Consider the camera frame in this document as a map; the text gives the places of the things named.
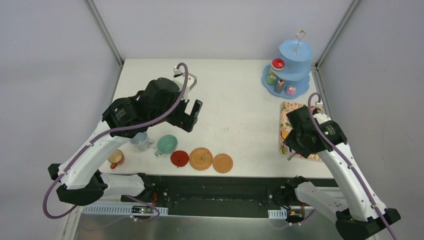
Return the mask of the pink cupcake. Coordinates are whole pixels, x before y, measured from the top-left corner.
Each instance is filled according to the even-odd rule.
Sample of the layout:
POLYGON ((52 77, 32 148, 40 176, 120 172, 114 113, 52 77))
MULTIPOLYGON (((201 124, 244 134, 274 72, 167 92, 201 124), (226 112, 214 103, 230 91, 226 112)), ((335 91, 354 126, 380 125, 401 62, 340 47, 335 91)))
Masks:
POLYGON ((294 96, 297 93, 297 88, 294 85, 289 85, 286 89, 285 89, 285 93, 288 96, 294 96))

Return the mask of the chocolate slice cake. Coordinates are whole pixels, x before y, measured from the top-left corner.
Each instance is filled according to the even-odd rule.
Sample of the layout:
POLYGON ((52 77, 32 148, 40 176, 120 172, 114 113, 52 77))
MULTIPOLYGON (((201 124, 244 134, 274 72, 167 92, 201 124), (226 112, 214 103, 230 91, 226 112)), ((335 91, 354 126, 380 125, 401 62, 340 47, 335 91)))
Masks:
POLYGON ((274 89, 274 92, 275 93, 277 93, 277 94, 281 94, 282 93, 282 91, 283 91, 283 89, 284 89, 284 83, 285 83, 285 79, 283 79, 283 78, 280 78, 277 82, 276 82, 276 85, 275 85, 275 89, 274 89))

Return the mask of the red jam tart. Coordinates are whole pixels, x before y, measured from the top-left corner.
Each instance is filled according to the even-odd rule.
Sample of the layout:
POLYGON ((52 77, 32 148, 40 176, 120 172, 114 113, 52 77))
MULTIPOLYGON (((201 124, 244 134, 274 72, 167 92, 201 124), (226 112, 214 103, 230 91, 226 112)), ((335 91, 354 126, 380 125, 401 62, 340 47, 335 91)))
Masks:
POLYGON ((276 71, 282 71, 285 65, 286 63, 282 58, 275 58, 271 62, 271 68, 276 71))

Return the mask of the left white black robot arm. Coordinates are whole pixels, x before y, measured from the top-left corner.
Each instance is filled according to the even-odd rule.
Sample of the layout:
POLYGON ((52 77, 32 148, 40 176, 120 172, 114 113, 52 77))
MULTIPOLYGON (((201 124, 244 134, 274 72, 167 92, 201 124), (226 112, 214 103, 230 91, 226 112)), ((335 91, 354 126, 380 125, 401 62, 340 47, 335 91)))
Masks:
POLYGON ((123 144, 149 127, 167 122, 191 132, 197 122, 202 102, 196 100, 190 114, 185 112, 188 95, 197 83, 193 75, 175 75, 151 80, 134 96, 114 100, 103 112, 90 139, 65 163, 48 167, 61 202, 87 206, 106 196, 120 196, 147 202, 153 185, 146 174, 120 175, 103 173, 100 166, 123 144))

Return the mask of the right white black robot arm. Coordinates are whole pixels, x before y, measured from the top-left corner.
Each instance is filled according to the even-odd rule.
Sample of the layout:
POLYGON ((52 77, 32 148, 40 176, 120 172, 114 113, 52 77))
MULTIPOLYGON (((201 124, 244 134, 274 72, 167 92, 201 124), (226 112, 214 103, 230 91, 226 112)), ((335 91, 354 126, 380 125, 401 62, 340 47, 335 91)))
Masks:
POLYGON ((292 129, 283 143, 302 157, 317 154, 331 172, 343 198, 296 176, 285 183, 284 201, 313 207, 331 220, 344 240, 366 240, 401 219, 388 208, 366 181, 341 127, 328 115, 302 106, 287 113, 292 129))

